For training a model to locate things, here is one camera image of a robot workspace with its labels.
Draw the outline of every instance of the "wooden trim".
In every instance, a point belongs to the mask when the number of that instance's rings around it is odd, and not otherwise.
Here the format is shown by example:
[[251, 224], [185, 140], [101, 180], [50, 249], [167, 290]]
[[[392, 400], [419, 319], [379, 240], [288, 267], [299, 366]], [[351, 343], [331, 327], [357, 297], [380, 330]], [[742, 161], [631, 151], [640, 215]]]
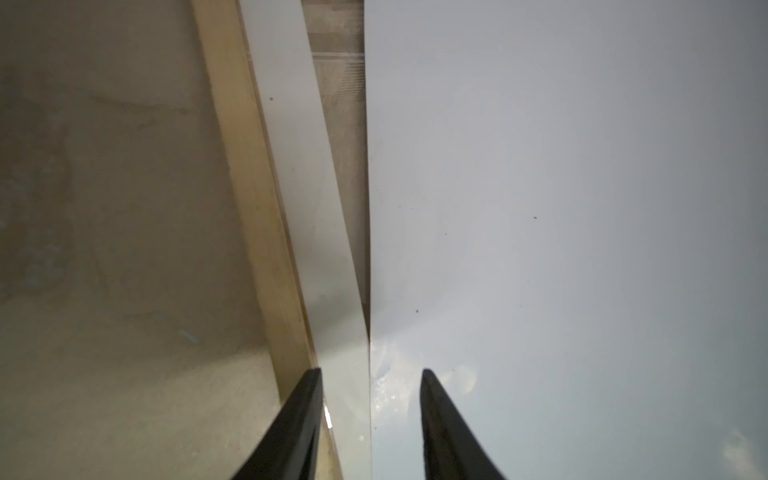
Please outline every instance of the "wooden trim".
[[[280, 398], [317, 366], [237, 0], [191, 0]], [[325, 422], [317, 478], [341, 478]]]

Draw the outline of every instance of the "brown floor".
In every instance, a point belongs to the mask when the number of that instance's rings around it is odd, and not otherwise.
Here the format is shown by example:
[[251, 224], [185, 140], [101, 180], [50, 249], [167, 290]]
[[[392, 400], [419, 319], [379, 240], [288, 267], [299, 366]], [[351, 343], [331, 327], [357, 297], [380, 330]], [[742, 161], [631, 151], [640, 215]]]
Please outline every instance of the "brown floor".
[[278, 400], [186, 0], [0, 0], [3, 478], [228, 478]]

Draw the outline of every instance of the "concrete floor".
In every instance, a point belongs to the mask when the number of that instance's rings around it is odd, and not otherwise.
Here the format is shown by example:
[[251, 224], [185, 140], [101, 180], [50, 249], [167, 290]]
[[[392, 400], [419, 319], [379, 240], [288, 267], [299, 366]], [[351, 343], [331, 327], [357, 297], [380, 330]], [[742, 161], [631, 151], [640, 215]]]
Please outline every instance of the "concrete floor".
[[0, 0], [3, 478], [229, 478], [279, 408], [186, 0]]

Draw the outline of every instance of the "white panel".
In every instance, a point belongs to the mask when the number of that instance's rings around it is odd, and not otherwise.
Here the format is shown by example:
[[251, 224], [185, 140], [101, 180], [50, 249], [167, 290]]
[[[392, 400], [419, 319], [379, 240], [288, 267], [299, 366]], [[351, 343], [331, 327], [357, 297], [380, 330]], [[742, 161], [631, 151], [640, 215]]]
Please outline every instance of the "white panel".
[[370, 478], [368, 336], [299, 0], [241, 0], [333, 438]]
[[374, 478], [768, 469], [768, 4], [367, 0]]

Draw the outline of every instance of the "floor stain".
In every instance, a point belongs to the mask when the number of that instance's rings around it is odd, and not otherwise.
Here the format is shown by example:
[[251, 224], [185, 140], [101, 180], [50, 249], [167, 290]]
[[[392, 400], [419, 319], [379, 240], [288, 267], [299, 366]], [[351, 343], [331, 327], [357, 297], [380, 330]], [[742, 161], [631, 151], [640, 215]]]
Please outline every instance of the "floor stain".
[[16, 71], [0, 69], [0, 303], [52, 288], [71, 259], [67, 132], [49, 110], [25, 96]]

